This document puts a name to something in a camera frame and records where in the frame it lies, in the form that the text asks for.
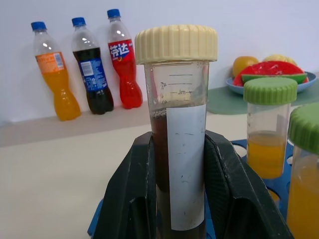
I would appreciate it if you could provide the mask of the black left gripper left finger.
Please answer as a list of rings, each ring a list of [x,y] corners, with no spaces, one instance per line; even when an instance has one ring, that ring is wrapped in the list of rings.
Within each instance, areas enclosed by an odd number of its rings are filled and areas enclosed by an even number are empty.
[[[92,239],[156,239],[155,154],[151,132],[134,140],[111,177]]]

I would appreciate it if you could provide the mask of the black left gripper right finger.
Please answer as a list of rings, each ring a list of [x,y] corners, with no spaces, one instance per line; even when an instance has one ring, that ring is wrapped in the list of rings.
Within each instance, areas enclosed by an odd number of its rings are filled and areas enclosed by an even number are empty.
[[[211,131],[204,184],[216,239],[294,239],[263,180],[229,140]]]

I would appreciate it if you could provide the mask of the cream-capped test tube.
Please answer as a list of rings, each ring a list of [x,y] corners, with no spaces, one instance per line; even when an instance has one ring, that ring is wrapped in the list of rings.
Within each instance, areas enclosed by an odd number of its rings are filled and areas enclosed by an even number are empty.
[[[135,36],[135,54],[155,150],[157,238],[206,239],[204,139],[217,32],[197,24],[149,28]]]

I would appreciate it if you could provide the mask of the blue test tube rack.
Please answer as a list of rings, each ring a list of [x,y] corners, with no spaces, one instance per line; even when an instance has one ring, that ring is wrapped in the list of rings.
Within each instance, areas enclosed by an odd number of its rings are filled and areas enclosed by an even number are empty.
[[[247,142],[246,140],[236,140],[236,141],[231,141],[233,147],[239,145],[242,147],[246,147]],[[288,197],[289,197],[289,186],[290,186],[290,178],[291,178],[291,167],[289,165],[284,166],[284,173],[281,177],[278,177],[276,179],[262,179],[264,184],[266,185],[268,192],[270,196],[272,197],[276,207],[279,209],[281,215],[283,216],[284,220],[286,220],[287,216],[287,206],[288,206]],[[93,219],[89,225],[88,228],[88,235],[90,239],[93,238],[95,228],[97,225],[97,220],[100,214],[101,206],[103,203],[103,199],[99,203],[96,212],[93,216]],[[204,192],[204,206],[205,206],[205,222],[206,222],[206,239],[216,239],[213,224],[212,224],[212,218],[210,215],[210,209],[208,205],[208,200],[207,200],[207,195],[206,195],[206,190]],[[156,226],[158,223],[158,217],[156,214]]]

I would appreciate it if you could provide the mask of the green-capped test tube, orange liquid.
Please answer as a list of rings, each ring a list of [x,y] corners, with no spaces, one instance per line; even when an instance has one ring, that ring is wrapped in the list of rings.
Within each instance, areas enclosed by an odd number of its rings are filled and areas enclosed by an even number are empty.
[[[294,152],[287,224],[295,239],[319,239],[319,103],[292,111],[288,138]]]
[[[283,77],[263,77],[244,84],[247,102],[247,163],[263,179],[283,174],[291,103],[298,84]]]

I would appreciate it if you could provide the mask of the green mat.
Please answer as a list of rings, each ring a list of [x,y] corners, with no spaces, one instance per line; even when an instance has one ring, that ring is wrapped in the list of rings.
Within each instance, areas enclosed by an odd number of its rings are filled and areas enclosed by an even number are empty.
[[[297,94],[297,99],[291,106],[299,106],[319,102],[319,81]],[[247,103],[243,96],[232,92],[228,87],[215,88],[208,91],[206,104],[208,112],[219,115],[240,115],[247,113]]]

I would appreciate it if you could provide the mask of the dark cola bottle, blue label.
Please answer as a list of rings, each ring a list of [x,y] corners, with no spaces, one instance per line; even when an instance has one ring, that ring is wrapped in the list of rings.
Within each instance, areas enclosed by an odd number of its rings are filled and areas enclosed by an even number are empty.
[[[114,102],[107,84],[98,41],[87,29],[83,17],[73,18],[72,24],[72,52],[79,66],[90,111],[95,115],[111,112]]]

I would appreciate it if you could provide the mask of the red soda bottle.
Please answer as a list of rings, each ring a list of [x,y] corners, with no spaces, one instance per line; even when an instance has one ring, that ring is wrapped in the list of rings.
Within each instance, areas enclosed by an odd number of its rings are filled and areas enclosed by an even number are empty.
[[[111,61],[119,77],[119,91],[125,109],[138,108],[143,103],[142,91],[136,80],[136,59],[129,31],[121,22],[118,9],[107,11],[110,25],[108,28],[108,49]]]

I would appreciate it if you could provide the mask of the watermelon slice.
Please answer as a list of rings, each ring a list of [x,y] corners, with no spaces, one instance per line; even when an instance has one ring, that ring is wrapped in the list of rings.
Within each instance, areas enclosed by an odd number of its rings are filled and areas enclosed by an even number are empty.
[[[243,87],[251,79],[263,77],[292,77],[298,84],[309,81],[307,73],[300,67],[284,61],[260,62],[243,69],[233,80],[234,86]]]

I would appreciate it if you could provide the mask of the orange soda bottle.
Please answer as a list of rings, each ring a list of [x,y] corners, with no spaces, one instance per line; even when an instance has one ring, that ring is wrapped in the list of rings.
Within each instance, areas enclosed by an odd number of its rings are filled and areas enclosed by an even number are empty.
[[[44,22],[33,22],[31,28],[35,34],[35,59],[45,83],[53,93],[56,115],[61,121],[76,119],[81,111],[69,87],[69,74],[63,54],[56,41],[48,34]]]

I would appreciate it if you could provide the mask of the orange fruit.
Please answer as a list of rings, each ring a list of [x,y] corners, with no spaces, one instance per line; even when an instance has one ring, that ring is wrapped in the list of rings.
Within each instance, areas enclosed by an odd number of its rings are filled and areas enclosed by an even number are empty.
[[[236,77],[245,68],[259,63],[259,60],[252,56],[240,56],[235,59],[232,66],[233,76]]]

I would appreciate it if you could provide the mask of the blue plate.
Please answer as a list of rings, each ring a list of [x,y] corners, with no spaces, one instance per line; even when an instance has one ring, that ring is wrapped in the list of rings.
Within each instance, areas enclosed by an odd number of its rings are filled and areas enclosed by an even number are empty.
[[[317,77],[314,73],[306,72],[306,74],[308,77],[308,81],[302,84],[299,84],[298,91],[297,91],[298,93],[309,89],[312,85],[314,85],[317,82]],[[228,78],[226,80],[226,85],[230,91],[237,93],[239,95],[243,95],[243,92],[244,92],[243,87],[233,85],[233,78]]]

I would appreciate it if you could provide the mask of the yellow fruit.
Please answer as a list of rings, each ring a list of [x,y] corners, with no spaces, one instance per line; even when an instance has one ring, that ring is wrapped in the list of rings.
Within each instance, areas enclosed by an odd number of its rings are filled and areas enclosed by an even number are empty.
[[[295,62],[295,60],[293,60],[291,57],[284,56],[281,54],[272,54],[270,56],[267,56],[266,58],[264,58],[263,62],[267,62],[267,61],[282,61],[282,62],[288,62],[288,63],[294,64],[297,66],[297,63]]]

